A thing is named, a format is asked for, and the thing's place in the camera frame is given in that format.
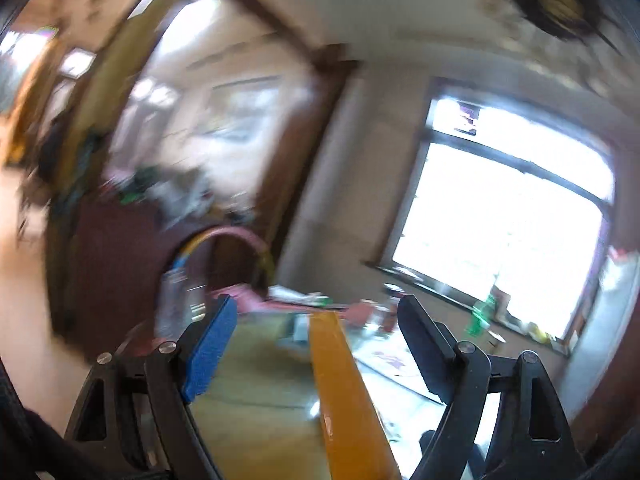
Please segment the green plastic bottle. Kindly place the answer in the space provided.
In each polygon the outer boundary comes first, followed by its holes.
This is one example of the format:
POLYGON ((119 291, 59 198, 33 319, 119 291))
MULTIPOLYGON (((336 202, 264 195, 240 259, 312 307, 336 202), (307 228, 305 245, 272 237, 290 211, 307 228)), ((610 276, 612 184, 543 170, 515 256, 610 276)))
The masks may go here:
POLYGON ((472 318, 466 328, 466 333, 472 338, 482 336, 491 326, 499 302, 499 289, 491 287, 485 300, 478 300, 472 307, 472 318))

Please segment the clear plastic cup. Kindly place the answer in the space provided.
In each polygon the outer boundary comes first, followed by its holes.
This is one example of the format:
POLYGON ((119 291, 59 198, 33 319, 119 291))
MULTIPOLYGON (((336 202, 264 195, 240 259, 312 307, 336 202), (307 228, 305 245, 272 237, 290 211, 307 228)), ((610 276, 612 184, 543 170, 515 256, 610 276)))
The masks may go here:
POLYGON ((177 341, 186 328, 206 315, 206 285, 189 278, 185 268, 163 274, 155 310, 154 336, 177 341))

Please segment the yellow cardboard tray box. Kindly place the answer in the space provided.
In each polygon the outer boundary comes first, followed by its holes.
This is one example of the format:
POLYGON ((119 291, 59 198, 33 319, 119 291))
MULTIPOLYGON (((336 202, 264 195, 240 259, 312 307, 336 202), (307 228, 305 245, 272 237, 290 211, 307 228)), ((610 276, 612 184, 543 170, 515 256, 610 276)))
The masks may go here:
POLYGON ((392 449, 337 314, 321 312, 310 318, 309 348, 331 477, 399 479, 392 449))

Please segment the pink hula hoop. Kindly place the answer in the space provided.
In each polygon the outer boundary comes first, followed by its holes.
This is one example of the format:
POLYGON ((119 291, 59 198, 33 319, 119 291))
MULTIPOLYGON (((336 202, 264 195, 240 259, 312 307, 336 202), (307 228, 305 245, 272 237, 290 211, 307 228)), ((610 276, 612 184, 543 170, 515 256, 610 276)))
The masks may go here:
POLYGON ((195 233, 177 250, 171 271, 189 270, 188 261, 202 246, 208 247, 205 283, 208 289, 247 284, 262 294, 274 281, 276 265, 269 245, 245 226, 212 226, 195 233))

